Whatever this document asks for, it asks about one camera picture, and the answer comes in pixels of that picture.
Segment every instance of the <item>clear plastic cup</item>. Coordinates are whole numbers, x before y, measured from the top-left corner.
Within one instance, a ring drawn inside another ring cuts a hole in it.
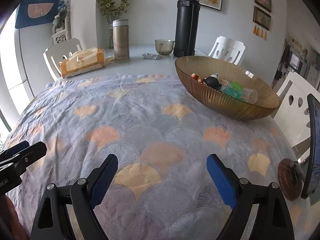
[[[244,88],[242,90],[241,98],[244,99],[249,104],[254,105],[258,100],[258,93],[257,93],[256,90],[252,90],[252,89],[249,89],[249,88]]]

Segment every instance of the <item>patterned tablecloth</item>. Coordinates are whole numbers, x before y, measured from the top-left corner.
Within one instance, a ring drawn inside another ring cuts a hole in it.
[[[163,76],[51,84],[24,111],[4,147],[22,140],[48,147],[8,193],[28,232],[47,184],[72,184],[108,154],[118,157],[118,172],[94,209],[109,239],[215,239],[231,209],[206,170],[208,155],[265,186],[278,182],[282,159],[295,159],[271,117],[231,120],[201,105],[177,77]],[[308,239],[309,200],[287,204],[296,239]],[[256,212],[257,205],[243,239]]]

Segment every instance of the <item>blue gripper pad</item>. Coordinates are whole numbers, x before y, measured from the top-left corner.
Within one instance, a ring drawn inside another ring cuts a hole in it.
[[[207,158],[207,170],[224,203],[234,209],[236,206],[235,190],[211,155]]]
[[[91,190],[91,199],[89,206],[94,209],[95,206],[100,205],[107,190],[118,170],[118,159],[116,156],[111,158],[110,162],[103,169],[96,183]]]

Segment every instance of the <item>ribbed bowl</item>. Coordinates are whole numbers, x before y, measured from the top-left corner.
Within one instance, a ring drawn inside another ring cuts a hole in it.
[[[254,120],[270,115],[280,100],[274,90],[259,77],[232,63],[210,57],[188,56],[175,61],[177,74],[188,92],[213,111],[238,120]],[[191,78],[195,73],[204,79],[218,73],[219,79],[236,81],[242,87],[256,90],[257,102],[252,105],[228,96]]]

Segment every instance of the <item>cup handle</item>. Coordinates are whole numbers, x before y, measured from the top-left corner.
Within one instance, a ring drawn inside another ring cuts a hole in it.
[[[163,46],[163,43],[160,43],[160,44],[159,44],[160,54],[163,54],[163,52],[162,52],[162,46]]]

